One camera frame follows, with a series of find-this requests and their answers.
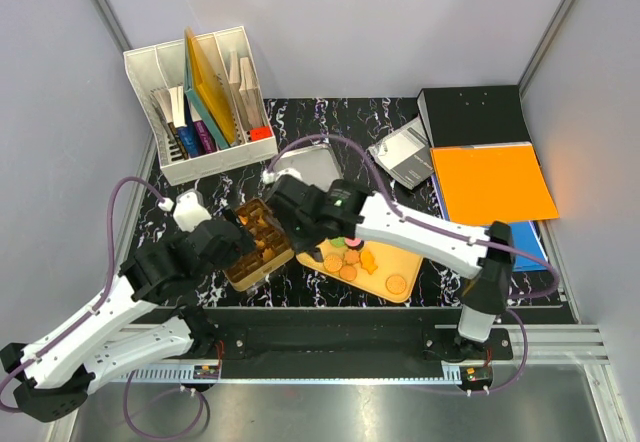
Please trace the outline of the yellow cookie tray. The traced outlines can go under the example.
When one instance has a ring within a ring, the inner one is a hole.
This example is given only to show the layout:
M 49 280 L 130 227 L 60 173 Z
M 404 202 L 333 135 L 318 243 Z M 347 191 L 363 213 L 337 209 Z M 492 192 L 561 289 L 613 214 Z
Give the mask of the yellow cookie tray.
M 326 239 L 312 254 L 296 255 L 297 261 L 314 271 L 391 303 L 406 302 L 418 278 L 423 257 L 380 242 L 364 241 L 364 247 L 350 250 L 344 237 Z M 386 289 L 392 275 L 402 276 L 406 290 L 399 295 Z

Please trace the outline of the silver tin lid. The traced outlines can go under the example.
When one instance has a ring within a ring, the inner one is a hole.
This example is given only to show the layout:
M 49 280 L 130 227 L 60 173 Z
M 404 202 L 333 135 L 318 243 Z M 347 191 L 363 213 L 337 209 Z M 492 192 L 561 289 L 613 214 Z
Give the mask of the silver tin lid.
M 278 176 L 292 175 L 325 192 L 343 177 L 333 149 L 323 143 L 288 151 L 276 162 L 274 172 Z

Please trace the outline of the brown compartment cookie box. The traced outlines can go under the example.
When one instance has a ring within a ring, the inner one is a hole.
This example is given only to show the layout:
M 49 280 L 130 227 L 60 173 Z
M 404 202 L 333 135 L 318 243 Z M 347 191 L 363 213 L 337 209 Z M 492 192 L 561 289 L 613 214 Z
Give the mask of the brown compartment cookie box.
M 294 251 L 263 200 L 254 198 L 236 209 L 256 248 L 224 271 L 236 292 L 251 291 L 294 257 Z

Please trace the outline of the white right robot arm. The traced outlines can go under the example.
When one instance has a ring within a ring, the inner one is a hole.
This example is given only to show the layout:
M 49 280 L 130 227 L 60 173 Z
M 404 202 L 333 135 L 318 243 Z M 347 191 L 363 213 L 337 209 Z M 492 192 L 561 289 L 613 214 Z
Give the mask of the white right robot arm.
M 496 318 L 506 311 L 515 254 L 511 228 L 458 225 L 396 205 L 388 195 L 344 179 L 326 191 L 296 172 L 267 172 L 266 204 L 296 252 L 310 252 L 327 239 L 359 238 L 430 259 L 467 280 L 454 346 L 476 358 L 490 345 Z

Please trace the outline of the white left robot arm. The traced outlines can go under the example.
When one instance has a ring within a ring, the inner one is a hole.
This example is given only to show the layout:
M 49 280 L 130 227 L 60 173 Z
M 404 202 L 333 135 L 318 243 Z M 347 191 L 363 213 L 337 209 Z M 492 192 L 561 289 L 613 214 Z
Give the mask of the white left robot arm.
M 216 334 L 196 307 L 184 307 L 143 333 L 120 341 L 113 337 L 254 248 L 252 234 L 230 210 L 190 232 L 143 244 L 121 264 L 109 286 L 57 329 L 37 342 L 2 349 L 2 366 L 18 382 L 10 412 L 52 422 L 135 369 L 170 357 L 208 356 Z

